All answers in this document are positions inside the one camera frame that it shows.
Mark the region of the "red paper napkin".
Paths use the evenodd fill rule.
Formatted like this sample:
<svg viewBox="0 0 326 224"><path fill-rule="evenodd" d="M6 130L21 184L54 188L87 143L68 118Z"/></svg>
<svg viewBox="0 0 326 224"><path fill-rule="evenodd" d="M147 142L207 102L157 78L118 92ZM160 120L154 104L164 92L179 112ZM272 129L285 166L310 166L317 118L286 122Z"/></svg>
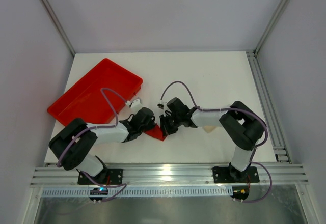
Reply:
<svg viewBox="0 0 326 224"><path fill-rule="evenodd" d="M164 136L161 128L156 123L152 129L145 131L145 134L162 142L166 139L166 136Z"/></svg>

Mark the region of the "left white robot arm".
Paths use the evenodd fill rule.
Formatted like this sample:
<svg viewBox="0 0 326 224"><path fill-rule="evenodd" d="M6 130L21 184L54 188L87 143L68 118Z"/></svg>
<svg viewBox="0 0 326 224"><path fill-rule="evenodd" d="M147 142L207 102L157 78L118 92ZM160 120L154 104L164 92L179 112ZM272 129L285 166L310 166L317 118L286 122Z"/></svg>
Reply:
<svg viewBox="0 0 326 224"><path fill-rule="evenodd" d="M66 171L76 169L90 182L104 183L110 171L99 157L89 153L92 147L133 141L153 129L154 120L153 111L146 107L115 125L90 124L77 118L51 139L48 146L58 159L57 167Z"/></svg>

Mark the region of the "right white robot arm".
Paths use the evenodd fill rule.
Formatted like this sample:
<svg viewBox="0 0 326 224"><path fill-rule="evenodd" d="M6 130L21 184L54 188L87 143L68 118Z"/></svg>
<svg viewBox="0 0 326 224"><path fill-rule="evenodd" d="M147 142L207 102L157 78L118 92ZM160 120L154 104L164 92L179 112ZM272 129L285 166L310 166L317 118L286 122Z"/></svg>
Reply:
<svg viewBox="0 0 326 224"><path fill-rule="evenodd" d="M179 98L167 103L160 115L160 128L164 136L174 134L180 126L198 128L205 126L223 128L235 143L235 151L228 166L214 166L214 183L258 183L258 170L252 159L258 141L268 136L267 126L245 104L235 101L227 108L189 108Z"/></svg>

